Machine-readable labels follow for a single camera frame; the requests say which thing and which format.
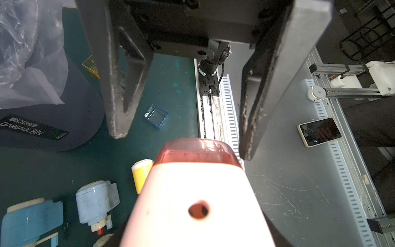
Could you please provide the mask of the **yellow white pencil sharpener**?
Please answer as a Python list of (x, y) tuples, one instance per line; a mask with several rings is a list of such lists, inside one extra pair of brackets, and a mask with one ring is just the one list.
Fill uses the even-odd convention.
[(131, 167), (136, 192), (139, 195), (144, 187), (148, 174), (154, 164), (151, 159), (144, 159), (134, 163)]

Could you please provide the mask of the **clear plastic bin liner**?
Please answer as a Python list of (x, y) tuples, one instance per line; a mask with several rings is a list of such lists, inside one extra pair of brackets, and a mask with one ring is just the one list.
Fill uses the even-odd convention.
[(61, 1), (1, 1), (1, 109), (61, 105), (69, 74)]

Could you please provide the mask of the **smartphone on bench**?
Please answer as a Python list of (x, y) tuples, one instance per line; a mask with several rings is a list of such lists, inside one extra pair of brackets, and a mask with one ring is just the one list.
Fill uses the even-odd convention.
[(299, 124), (297, 130), (307, 148), (332, 142), (342, 137), (339, 128), (331, 117)]

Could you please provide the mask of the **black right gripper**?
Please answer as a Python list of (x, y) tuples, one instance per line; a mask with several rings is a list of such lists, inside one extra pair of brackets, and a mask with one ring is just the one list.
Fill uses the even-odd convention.
[(114, 139), (130, 130), (153, 51), (206, 58), (219, 42), (256, 44), (242, 70), (239, 112), (240, 157), (250, 161), (282, 96), (329, 25), (333, 2), (76, 1), (76, 6)]

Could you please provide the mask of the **yellow transparent shavings tray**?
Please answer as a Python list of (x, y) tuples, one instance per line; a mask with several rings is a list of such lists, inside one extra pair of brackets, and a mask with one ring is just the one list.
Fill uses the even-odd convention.
[(95, 77), (97, 77), (98, 79), (99, 74), (98, 74), (98, 69), (96, 66), (95, 61), (93, 60), (92, 55), (90, 55), (83, 63), (82, 66), (88, 71), (90, 72), (92, 75), (94, 75)]

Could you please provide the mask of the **grey trash bin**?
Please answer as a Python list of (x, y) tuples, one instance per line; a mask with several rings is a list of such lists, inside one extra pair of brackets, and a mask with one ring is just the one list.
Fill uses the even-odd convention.
[(62, 105), (1, 110), (1, 147), (67, 151), (88, 142), (105, 117), (101, 96), (68, 59)]

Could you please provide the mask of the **pink pencil sharpener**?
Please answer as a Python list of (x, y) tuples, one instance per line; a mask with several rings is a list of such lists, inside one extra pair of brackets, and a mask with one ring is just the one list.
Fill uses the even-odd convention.
[(122, 247), (272, 247), (258, 200), (232, 148), (177, 139), (160, 150)]

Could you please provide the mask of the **bright blue shavings tray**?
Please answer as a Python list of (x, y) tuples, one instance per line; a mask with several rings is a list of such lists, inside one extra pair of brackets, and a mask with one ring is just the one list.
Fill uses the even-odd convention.
[(144, 115), (144, 118), (157, 130), (160, 130), (165, 125), (168, 117), (168, 111), (156, 104), (152, 104)]

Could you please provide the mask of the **light blue pencil sharpener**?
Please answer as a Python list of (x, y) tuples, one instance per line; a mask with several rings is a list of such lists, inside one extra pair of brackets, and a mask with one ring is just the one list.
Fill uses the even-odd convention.
[(1, 246), (24, 247), (63, 224), (63, 202), (37, 198), (7, 209), (1, 223)]

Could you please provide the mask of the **grey green pencil sharpener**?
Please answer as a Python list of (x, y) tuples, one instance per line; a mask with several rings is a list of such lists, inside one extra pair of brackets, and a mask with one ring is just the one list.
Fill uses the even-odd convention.
[(109, 241), (109, 239), (113, 236), (114, 234), (106, 234), (99, 238), (93, 245), (93, 247), (104, 247), (104, 245)]

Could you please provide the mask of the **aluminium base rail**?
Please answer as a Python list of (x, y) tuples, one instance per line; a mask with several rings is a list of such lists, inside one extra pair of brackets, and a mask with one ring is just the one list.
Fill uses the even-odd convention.
[(225, 142), (234, 151), (244, 168), (244, 160), (239, 152), (239, 126), (236, 107), (232, 96), (230, 76), (224, 75), (219, 85), (220, 95), (201, 95), (199, 92), (199, 72), (197, 59), (194, 59), (199, 137)]

